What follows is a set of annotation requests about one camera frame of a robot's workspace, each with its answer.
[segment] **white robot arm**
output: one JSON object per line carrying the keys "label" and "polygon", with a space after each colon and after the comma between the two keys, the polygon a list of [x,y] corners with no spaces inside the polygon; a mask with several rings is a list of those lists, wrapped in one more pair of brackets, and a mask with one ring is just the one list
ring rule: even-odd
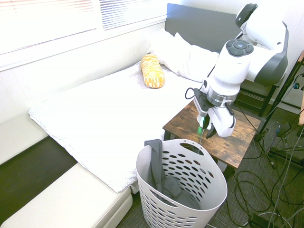
{"label": "white robot arm", "polygon": [[235,101],[245,79],[274,85],[287,68],[288,30],[280,19],[248,4],[237,14],[236,25],[242,32],[224,45],[201,89],[194,89],[198,122],[203,119],[204,128],[212,122],[207,138],[216,132],[221,137],[232,134],[236,120],[229,104]]}

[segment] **white sheet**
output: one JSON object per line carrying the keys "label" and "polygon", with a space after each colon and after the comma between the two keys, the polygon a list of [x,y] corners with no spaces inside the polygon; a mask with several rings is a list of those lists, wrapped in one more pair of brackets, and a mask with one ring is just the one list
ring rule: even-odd
{"label": "white sheet", "polygon": [[162,127],[201,84],[165,66],[165,85],[148,88],[140,64],[91,81],[30,109],[30,117],[83,167],[115,192],[137,181],[135,163],[144,141],[163,139]]}

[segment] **yellow patterned cushion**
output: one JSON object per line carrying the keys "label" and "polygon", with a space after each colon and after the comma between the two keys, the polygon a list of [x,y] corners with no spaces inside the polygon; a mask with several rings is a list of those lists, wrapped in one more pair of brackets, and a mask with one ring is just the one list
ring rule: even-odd
{"label": "yellow patterned cushion", "polygon": [[157,89],[163,86],[165,77],[155,55],[145,55],[141,67],[144,82],[148,87]]}

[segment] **headboard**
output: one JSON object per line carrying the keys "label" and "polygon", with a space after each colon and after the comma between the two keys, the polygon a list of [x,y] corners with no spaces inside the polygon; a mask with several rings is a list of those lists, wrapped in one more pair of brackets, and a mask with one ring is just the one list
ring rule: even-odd
{"label": "headboard", "polygon": [[165,29],[172,35],[178,32],[191,45],[220,52],[241,31],[235,19],[234,14],[169,3]]}

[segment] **window blinds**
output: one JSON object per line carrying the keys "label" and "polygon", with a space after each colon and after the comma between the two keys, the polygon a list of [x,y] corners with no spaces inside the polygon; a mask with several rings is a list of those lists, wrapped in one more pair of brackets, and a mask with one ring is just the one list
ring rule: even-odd
{"label": "window blinds", "polygon": [[167,0],[0,0],[0,54],[166,15]]}
{"label": "window blinds", "polygon": [[103,28],[114,29],[166,15],[167,0],[100,0]]}

